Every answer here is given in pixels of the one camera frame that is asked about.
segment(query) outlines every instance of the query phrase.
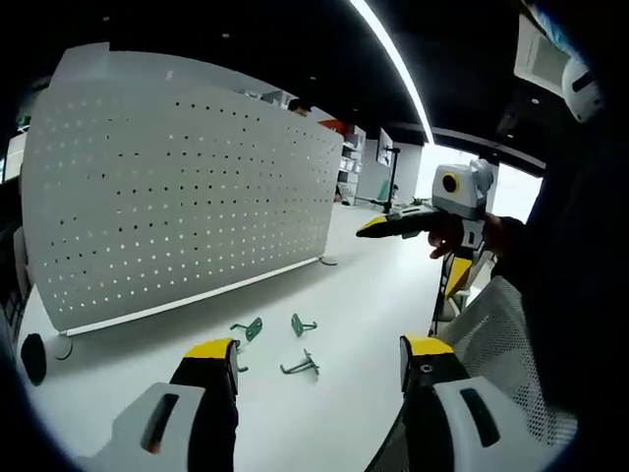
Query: white floor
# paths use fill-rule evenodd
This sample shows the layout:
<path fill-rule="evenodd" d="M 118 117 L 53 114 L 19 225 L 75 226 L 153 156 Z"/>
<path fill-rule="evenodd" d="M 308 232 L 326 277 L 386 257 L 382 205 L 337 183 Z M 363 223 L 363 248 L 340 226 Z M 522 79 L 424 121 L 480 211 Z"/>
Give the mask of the white floor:
<path fill-rule="evenodd" d="M 113 419 L 155 382 L 168 382 L 183 354 L 212 338 L 238 334 L 232 323 L 262 317 L 262 333 L 239 356 L 237 471 L 363 471 L 401 405 L 399 336 L 426 334 L 440 262 L 425 235 L 359 240 L 376 213 L 336 206 L 327 254 L 339 263 L 307 265 L 254 285 L 135 322 L 74 337 L 74 352 L 49 361 L 48 377 L 29 395 L 73 456 L 92 455 Z M 298 313 L 319 328 L 298 339 Z M 21 337 L 55 331 L 33 291 Z M 320 365 L 285 376 L 279 364 Z"/>

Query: pegboard panel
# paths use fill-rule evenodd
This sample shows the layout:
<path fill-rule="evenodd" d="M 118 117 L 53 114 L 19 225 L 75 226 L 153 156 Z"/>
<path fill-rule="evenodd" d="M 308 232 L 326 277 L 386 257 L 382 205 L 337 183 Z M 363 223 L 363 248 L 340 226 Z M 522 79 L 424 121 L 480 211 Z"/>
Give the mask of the pegboard panel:
<path fill-rule="evenodd" d="M 90 325 L 320 256 L 341 147 L 315 122 L 219 88 L 44 91 L 23 207 L 52 323 Z"/>

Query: black ceiling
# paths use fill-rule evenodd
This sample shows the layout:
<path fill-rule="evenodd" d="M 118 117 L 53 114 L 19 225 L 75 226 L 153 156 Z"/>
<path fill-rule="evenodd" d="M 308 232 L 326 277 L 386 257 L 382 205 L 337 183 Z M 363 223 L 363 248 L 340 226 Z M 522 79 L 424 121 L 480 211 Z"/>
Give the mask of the black ceiling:
<path fill-rule="evenodd" d="M 205 3 L 196 12 L 89 5 L 33 14 L 21 37 L 8 38 L 15 47 L 11 42 L 3 46 L 15 71 L 5 87 L 14 98 L 5 126 L 15 117 L 16 92 L 50 74 L 66 47 L 110 41 L 113 49 L 225 66 L 304 96 L 370 134 L 384 127 L 394 140 L 423 141 L 419 131 L 392 126 L 419 119 L 386 53 L 349 1 L 221 3 L 220 8 Z M 405 59 L 433 127 L 503 143 L 543 161 L 552 158 L 572 119 L 558 96 L 513 75 L 518 12 L 510 2 L 369 3 Z M 11 100 L 3 98 L 3 109 L 10 109 Z"/>

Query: ceiling light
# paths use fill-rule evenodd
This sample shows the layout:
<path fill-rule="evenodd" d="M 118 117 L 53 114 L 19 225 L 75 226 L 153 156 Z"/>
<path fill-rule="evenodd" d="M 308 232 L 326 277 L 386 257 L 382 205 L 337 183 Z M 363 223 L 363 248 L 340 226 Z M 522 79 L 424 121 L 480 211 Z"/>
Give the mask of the ceiling light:
<path fill-rule="evenodd" d="M 395 44 L 393 44 L 391 37 L 386 32 L 386 29 L 384 29 L 384 26 L 365 0 L 349 1 L 370 26 L 370 28 L 375 33 L 378 40 L 386 50 L 386 53 L 389 55 L 391 62 L 393 62 L 393 65 L 397 69 L 397 73 L 400 75 L 402 82 L 404 82 L 404 85 L 406 86 L 406 90 L 408 91 L 409 95 L 411 95 L 411 100 L 413 100 L 413 104 L 415 105 L 417 114 L 420 118 L 420 121 L 422 122 L 422 126 L 424 127 L 426 138 L 428 139 L 428 142 L 433 145 L 434 137 L 432 136 L 432 131 L 430 130 L 429 118 L 426 115 L 426 111 L 424 110 L 424 105 L 422 104 L 422 100 L 420 99 L 420 95 L 417 92 L 415 84 L 413 84 L 411 74 L 409 73 L 406 64 L 404 64 L 402 56 L 400 56 L 400 53 L 395 47 Z"/>

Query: black object on floor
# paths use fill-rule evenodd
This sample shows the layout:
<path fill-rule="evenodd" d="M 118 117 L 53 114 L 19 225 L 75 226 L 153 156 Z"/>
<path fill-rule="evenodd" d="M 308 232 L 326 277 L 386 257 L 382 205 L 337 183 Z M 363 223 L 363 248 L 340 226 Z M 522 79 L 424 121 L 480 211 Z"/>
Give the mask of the black object on floor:
<path fill-rule="evenodd" d="M 39 334 L 27 336 L 20 356 L 32 384 L 40 385 L 46 377 L 46 350 Z"/>

